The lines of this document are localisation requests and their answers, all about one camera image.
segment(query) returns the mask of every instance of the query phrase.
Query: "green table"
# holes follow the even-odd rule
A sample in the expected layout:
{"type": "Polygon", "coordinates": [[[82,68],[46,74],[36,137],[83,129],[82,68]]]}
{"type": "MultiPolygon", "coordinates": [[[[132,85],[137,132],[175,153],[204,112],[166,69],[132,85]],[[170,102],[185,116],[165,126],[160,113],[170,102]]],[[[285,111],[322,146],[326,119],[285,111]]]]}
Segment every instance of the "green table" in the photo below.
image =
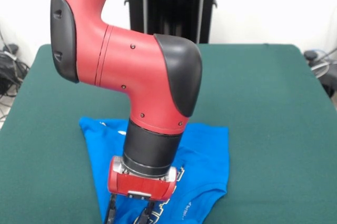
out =
{"type": "MultiPolygon", "coordinates": [[[[230,129],[228,193],[205,223],[337,223],[337,113],[291,45],[200,45],[192,122],[230,129]]],[[[40,48],[0,132],[0,223],[100,223],[81,116],[123,94],[73,84],[40,48]]]]}

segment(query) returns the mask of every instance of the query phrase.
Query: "black joint cap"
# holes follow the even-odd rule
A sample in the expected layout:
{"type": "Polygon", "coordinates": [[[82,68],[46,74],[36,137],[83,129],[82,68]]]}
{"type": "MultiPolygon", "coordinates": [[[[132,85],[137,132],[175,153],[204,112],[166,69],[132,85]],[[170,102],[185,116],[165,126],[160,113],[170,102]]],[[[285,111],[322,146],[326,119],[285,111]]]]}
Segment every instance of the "black joint cap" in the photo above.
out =
{"type": "Polygon", "coordinates": [[[186,117],[192,116],[199,95],[202,62],[197,45],[183,37],[155,34],[165,58],[173,101],[186,117]]]}
{"type": "Polygon", "coordinates": [[[76,26],[73,12],[66,0],[51,0],[51,42],[57,72],[78,83],[76,69],[76,26]]]}

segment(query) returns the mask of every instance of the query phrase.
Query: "metal rod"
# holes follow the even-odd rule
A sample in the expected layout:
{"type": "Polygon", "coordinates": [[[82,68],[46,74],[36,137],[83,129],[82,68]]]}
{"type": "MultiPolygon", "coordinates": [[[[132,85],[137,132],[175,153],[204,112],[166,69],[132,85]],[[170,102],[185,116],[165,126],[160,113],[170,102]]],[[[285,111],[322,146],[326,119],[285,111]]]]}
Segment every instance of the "metal rod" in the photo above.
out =
{"type": "Polygon", "coordinates": [[[197,31],[196,31],[196,43],[197,44],[200,42],[203,9],[204,9],[204,0],[199,0],[198,26],[197,26],[197,31]]]}
{"type": "Polygon", "coordinates": [[[143,0],[143,23],[145,34],[147,34],[147,1],[148,0],[143,0]]]}

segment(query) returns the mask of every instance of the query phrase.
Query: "black rubber cover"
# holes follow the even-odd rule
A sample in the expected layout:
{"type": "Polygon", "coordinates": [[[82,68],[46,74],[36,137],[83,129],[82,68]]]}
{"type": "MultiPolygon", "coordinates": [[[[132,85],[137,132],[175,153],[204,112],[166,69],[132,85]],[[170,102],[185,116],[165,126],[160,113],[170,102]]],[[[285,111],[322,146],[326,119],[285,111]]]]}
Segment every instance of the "black rubber cover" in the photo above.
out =
{"type": "Polygon", "coordinates": [[[192,116],[199,95],[202,62],[200,51],[192,41],[155,34],[166,62],[173,101],[186,117],[192,116]]]}
{"type": "Polygon", "coordinates": [[[76,71],[76,26],[66,0],[51,0],[51,42],[54,65],[65,79],[78,83],[76,71]]]}
{"type": "Polygon", "coordinates": [[[129,121],[124,143],[123,163],[135,173],[163,177],[173,162],[182,134],[164,135],[129,121]]]}

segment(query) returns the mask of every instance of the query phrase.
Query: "black stand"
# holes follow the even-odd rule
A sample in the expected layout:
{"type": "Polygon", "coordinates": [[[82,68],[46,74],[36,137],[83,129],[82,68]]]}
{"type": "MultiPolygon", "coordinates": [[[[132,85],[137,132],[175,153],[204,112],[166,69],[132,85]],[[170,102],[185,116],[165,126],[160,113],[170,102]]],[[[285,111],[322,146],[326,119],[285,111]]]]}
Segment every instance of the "black stand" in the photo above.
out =
{"type": "Polygon", "coordinates": [[[208,43],[215,0],[128,0],[131,29],[208,43]]]}

